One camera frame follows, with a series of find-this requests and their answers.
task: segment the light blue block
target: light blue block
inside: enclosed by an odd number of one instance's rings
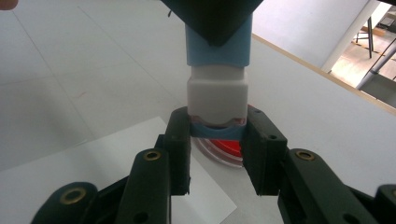
[[[186,25],[187,64],[201,66],[227,64],[235,67],[249,65],[252,16],[221,47],[209,46],[207,41]]]
[[[244,135],[246,125],[234,125],[224,129],[213,129],[201,123],[191,124],[191,136],[207,139],[221,139],[240,141]]]

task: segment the screw hole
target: screw hole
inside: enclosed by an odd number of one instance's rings
[[[84,188],[68,189],[62,194],[60,201],[62,204],[67,204],[67,205],[72,203],[77,203],[81,199],[83,199],[86,194],[87,191]]]
[[[312,153],[306,151],[297,151],[296,155],[298,158],[305,161],[312,161],[315,159],[315,156]]]
[[[161,153],[159,151],[149,151],[144,155],[144,159],[146,161],[156,161],[161,157]]]
[[[146,212],[141,212],[134,215],[134,223],[144,223],[149,220],[149,214]]]
[[[350,214],[343,215],[344,220],[350,224],[360,224],[359,220]]]

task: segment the white wall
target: white wall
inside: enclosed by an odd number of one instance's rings
[[[253,34],[328,72],[378,4],[264,0],[254,12]]]

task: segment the red disc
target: red disc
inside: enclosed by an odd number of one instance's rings
[[[241,158],[241,147],[239,146],[239,141],[229,141],[229,140],[210,140],[216,147],[223,150],[224,152],[231,154],[235,157]]]

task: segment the red marking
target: red marking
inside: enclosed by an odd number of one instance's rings
[[[223,150],[224,152],[231,154],[235,157],[242,158],[239,141],[210,140],[210,142],[213,143],[219,149]]]

